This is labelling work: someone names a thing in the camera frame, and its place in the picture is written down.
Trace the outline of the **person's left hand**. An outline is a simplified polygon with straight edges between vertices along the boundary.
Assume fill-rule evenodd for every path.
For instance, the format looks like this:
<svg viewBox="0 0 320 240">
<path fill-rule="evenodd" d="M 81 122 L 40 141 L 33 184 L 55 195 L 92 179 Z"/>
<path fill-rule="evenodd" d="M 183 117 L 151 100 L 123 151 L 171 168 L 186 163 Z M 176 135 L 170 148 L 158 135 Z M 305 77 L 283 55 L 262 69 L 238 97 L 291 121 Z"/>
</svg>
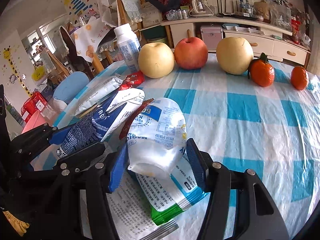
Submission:
<svg viewBox="0 0 320 240">
<path fill-rule="evenodd" d="M 3 191 L 0 192 L 0 207 L 2 211 L 8 211 L 10 209 L 10 197 Z"/>
</svg>

